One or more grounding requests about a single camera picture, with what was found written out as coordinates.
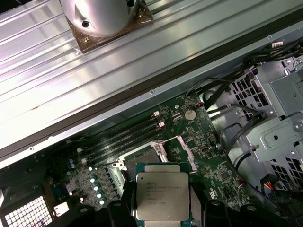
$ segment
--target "green circuit board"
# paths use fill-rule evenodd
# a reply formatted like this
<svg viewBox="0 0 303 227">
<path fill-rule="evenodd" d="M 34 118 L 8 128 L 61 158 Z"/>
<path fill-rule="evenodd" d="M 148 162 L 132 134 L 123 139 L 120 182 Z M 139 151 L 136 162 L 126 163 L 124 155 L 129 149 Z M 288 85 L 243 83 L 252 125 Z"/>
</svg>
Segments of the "green circuit board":
<svg viewBox="0 0 303 227">
<path fill-rule="evenodd" d="M 188 152 L 184 150 L 177 136 L 180 136 L 194 156 L 196 171 L 191 169 L 190 181 L 202 182 L 209 199 L 218 199 L 239 210 L 250 202 L 245 190 L 238 191 L 237 176 L 229 169 L 218 144 L 217 132 L 203 107 L 195 106 L 198 96 L 190 99 L 184 96 L 173 98 L 159 106 L 145 111 L 119 125 L 97 135 L 91 135 L 77 143 L 70 174 L 69 189 L 77 188 L 89 198 L 85 203 L 97 210 L 102 207 L 96 193 L 102 192 L 102 199 L 120 198 L 125 180 L 124 173 L 107 163 L 114 162 L 122 154 L 129 153 L 151 141 L 165 141 L 163 146 L 170 162 L 188 162 Z M 138 162 L 155 162 L 151 146 L 137 150 L 133 156 Z"/>
</svg>

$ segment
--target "mounting screw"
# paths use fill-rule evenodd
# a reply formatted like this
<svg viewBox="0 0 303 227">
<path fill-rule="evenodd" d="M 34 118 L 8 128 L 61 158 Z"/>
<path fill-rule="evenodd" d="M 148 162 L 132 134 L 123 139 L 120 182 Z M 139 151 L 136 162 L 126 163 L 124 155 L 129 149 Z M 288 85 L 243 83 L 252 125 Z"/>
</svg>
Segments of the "mounting screw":
<svg viewBox="0 0 303 227">
<path fill-rule="evenodd" d="M 255 208 L 254 206 L 247 206 L 246 207 L 248 210 L 251 210 L 251 211 L 256 211 L 257 208 Z"/>
<path fill-rule="evenodd" d="M 84 20 L 82 22 L 82 27 L 88 27 L 89 26 L 89 22 L 87 20 Z"/>
<path fill-rule="evenodd" d="M 219 206 L 219 205 L 220 205 L 220 202 L 218 202 L 218 201 L 212 201 L 212 205 L 214 205 L 214 206 Z"/>
<path fill-rule="evenodd" d="M 298 58 L 294 63 L 293 63 L 293 67 L 295 68 L 297 65 L 303 63 L 301 58 Z"/>
<path fill-rule="evenodd" d="M 302 132 L 303 131 L 303 123 L 302 122 L 294 122 L 293 124 L 294 130 Z"/>
<path fill-rule="evenodd" d="M 241 114 L 241 110 L 236 109 L 236 114 Z"/>
</svg>

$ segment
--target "capacitor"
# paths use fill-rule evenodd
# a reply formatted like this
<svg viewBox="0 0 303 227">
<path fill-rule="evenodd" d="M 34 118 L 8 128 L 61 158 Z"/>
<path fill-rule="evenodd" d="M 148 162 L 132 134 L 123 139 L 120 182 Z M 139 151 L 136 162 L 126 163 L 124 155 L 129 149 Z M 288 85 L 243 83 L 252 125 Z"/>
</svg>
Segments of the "capacitor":
<svg viewBox="0 0 303 227">
<path fill-rule="evenodd" d="M 82 196 L 80 197 L 80 201 L 84 201 L 86 198 L 87 198 L 87 195 L 82 195 Z"/>
</svg>

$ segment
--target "screw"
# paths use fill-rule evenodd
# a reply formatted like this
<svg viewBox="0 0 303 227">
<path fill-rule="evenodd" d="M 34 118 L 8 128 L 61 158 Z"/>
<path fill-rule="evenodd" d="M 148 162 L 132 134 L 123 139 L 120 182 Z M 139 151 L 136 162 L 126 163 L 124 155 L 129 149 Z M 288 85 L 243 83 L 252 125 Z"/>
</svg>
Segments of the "screw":
<svg viewBox="0 0 303 227">
<path fill-rule="evenodd" d="M 88 27 L 88 26 L 89 26 L 89 22 L 88 22 L 87 20 L 84 20 L 84 21 L 82 22 L 82 26 L 83 26 L 83 27 Z"/>
<path fill-rule="evenodd" d="M 214 206 L 219 206 L 219 205 L 220 205 L 220 202 L 218 202 L 218 201 L 212 201 L 212 205 L 214 205 Z"/>
<path fill-rule="evenodd" d="M 301 129 L 302 127 L 303 127 L 303 124 L 300 122 L 300 123 L 295 123 L 294 124 L 294 127 L 296 128 L 296 129 Z"/>
<path fill-rule="evenodd" d="M 295 68 L 297 65 L 303 63 L 301 58 L 298 58 L 294 63 L 293 63 L 293 67 Z"/>
<path fill-rule="evenodd" d="M 251 210 L 251 211 L 256 211 L 257 208 L 255 208 L 254 206 L 247 206 L 246 207 L 248 210 Z"/>
</svg>

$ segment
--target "silver metal frame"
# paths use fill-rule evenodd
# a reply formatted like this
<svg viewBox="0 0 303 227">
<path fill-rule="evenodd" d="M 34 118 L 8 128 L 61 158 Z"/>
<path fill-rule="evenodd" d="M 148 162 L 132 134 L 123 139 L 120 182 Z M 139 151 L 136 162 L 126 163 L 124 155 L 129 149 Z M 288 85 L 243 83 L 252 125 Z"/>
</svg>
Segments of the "silver metal frame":
<svg viewBox="0 0 303 227">
<path fill-rule="evenodd" d="M 153 25 L 87 54 L 79 52 L 58 0 L 31 1 L 1 14 L 0 109 L 5 111 L 0 112 L 0 131 L 5 133 L 0 149 L 303 6 L 301 0 L 148 0 L 147 4 Z M 106 118 L 119 112 L 109 111 Z M 37 145 L 34 151 L 42 147 Z"/>
<path fill-rule="evenodd" d="M 264 46 L 271 42 L 272 40 L 285 37 L 287 34 L 293 33 L 293 37 L 296 35 L 303 36 L 303 22 L 299 22 L 293 26 L 290 26 L 286 29 L 283 29 L 280 32 L 277 32 L 270 37 L 261 39 L 260 41 L 251 44 L 239 51 L 236 51 L 232 54 L 229 54 L 217 61 L 214 61 L 208 65 L 205 65 L 187 75 L 184 75 L 174 81 L 171 81 L 163 86 L 155 88 L 152 92 L 143 94 L 137 98 L 134 98 L 122 105 L 119 105 L 97 117 L 94 117 L 84 123 L 81 123 L 69 130 L 66 130 L 58 135 L 49 137 L 47 140 L 39 142 L 31 147 L 28 147 L 23 150 L 19 150 L 17 154 L 10 155 L 7 158 L 3 158 L 0 162 L 0 168 L 4 168 L 22 158 L 25 158 L 29 155 L 32 155 L 42 149 L 53 145 L 65 138 L 68 138 L 72 135 L 75 135 L 79 132 L 85 133 L 87 128 L 90 130 L 93 128 L 98 130 L 106 129 L 110 126 L 115 125 L 125 119 L 128 119 L 131 116 L 134 116 L 146 109 L 149 109 L 151 106 L 162 103 L 165 100 L 168 100 L 172 97 L 175 97 L 178 94 L 183 93 L 193 84 L 197 83 L 199 80 L 209 76 L 222 76 L 222 72 L 230 71 L 231 67 L 238 65 L 241 62 L 243 55 Z"/>
</svg>

